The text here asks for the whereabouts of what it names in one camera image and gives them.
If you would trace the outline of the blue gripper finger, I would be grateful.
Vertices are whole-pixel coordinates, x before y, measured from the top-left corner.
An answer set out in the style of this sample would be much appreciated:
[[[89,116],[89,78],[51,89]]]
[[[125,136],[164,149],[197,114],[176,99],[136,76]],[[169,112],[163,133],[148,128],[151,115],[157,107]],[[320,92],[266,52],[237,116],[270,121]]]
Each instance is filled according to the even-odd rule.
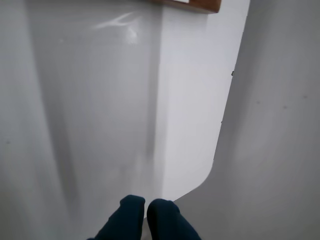
[[[109,217],[94,240],[140,240],[145,214],[143,197],[127,195],[118,209]]]
[[[153,240],[199,240],[200,236],[170,200],[155,199],[147,208],[147,223]]]

